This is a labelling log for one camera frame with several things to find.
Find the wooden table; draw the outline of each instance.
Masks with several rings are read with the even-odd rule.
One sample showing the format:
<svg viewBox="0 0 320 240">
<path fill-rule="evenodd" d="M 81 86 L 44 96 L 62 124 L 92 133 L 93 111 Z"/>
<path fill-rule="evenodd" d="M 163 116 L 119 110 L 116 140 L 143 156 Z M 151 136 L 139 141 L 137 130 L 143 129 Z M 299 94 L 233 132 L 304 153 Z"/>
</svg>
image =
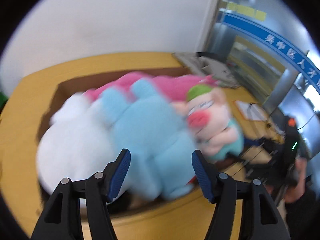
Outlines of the wooden table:
<svg viewBox="0 0 320 240">
<path fill-rule="evenodd" d="M 42 115 L 47 111 L 57 84 L 77 76 L 92 75 L 114 70 L 170 68 L 180 64 L 170 53 L 118 53 L 65 62 L 23 78 L 13 92 L 0 120 L 0 177 L 1 191 L 22 229 L 31 235 L 42 210 L 35 157 L 36 133 Z M 232 103 L 234 100 L 255 102 L 244 88 L 225 89 L 235 118 L 249 138 L 255 138 L 250 123 L 244 120 Z M 255 122 L 263 135 L 264 124 Z M 267 161 L 269 156 L 257 149 L 244 157 L 254 161 Z M 242 165 L 234 164 L 226 173 L 244 180 Z M 118 239 L 204 239 L 214 205 L 202 196 L 198 188 L 189 195 L 160 207 L 112 220 Z M 232 239 L 238 238 L 242 202 L 237 201 Z M 85 239 L 90 239 L 87 223 L 83 223 Z"/>
</svg>

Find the metal screw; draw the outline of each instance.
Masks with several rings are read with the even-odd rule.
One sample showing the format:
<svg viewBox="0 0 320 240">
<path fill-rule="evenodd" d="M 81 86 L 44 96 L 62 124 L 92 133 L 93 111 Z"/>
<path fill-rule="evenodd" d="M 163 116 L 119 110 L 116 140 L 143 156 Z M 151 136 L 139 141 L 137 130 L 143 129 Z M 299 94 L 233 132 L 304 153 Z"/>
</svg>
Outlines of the metal screw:
<svg viewBox="0 0 320 240">
<path fill-rule="evenodd" d="M 220 179 L 227 179 L 228 175 L 222 172 L 222 173 L 219 174 L 219 178 Z"/>
<path fill-rule="evenodd" d="M 69 179 L 68 178 L 63 178 L 62 180 L 61 180 L 61 183 L 62 184 L 67 184 L 69 182 Z"/>
<path fill-rule="evenodd" d="M 101 178 L 103 177 L 103 173 L 102 173 L 102 172 L 97 172 L 97 173 L 94 175 L 94 177 L 95 177 L 96 179 L 101 179 Z"/>
<path fill-rule="evenodd" d="M 259 186 L 259 185 L 261 185 L 261 181 L 258 180 L 258 179 L 254 179 L 253 180 L 253 184 L 256 185 L 256 186 Z"/>
</svg>

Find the human hand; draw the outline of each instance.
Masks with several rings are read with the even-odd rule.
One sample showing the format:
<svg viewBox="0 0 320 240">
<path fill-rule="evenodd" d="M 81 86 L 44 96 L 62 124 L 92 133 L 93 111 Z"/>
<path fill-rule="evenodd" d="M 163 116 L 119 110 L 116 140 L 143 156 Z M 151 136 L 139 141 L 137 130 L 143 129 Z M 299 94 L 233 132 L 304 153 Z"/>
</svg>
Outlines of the human hand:
<svg viewBox="0 0 320 240">
<path fill-rule="evenodd" d="M 289 187 L 287 189 L 287 192 L 284 195 L 284 201 L 286 203 L 296 202 L 305 192 L 307 160 L 305 158 L 297 158 L 295 161 L 295 168 L 299 174 L 298 184 L 296 187 Z M 271 194 L 273 187 L 269 185 L 266 185 L 265 187 L 268 193 Z"/>
</svg>

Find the blue banner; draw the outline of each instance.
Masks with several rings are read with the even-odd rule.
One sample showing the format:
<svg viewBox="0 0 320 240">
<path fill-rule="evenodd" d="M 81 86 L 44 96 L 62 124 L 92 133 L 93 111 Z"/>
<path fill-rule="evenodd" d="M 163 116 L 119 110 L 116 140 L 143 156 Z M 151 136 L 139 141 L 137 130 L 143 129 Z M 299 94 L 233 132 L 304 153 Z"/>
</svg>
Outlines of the blue banner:
<svg viewBox="0 0 320 240">
<path fill-rule="evenodd" d="M 222 24 L 246 33 L 272 48 L 302 73 L 320 94 L 320 70 L 303 54 L 302 51 L 293 46 L 284 37 L 255 22 L 233 14 L 224 14 L 222 17 Z"/>
</svg>

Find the pig snout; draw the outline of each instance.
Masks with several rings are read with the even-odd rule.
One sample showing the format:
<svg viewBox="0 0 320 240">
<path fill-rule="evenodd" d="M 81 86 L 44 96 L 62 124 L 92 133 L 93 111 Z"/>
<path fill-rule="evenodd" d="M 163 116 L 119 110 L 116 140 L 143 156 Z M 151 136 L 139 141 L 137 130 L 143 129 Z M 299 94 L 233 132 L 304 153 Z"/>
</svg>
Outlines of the pig snout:
<svg viewBox="0 0 320 240">
<path fill-rule="evenodd" d="M 206 126 L 209 120 L 210 113 L 206 110 L 195 111 L 187 118 L 188 125 L 193 128 Z"/>
</svg>

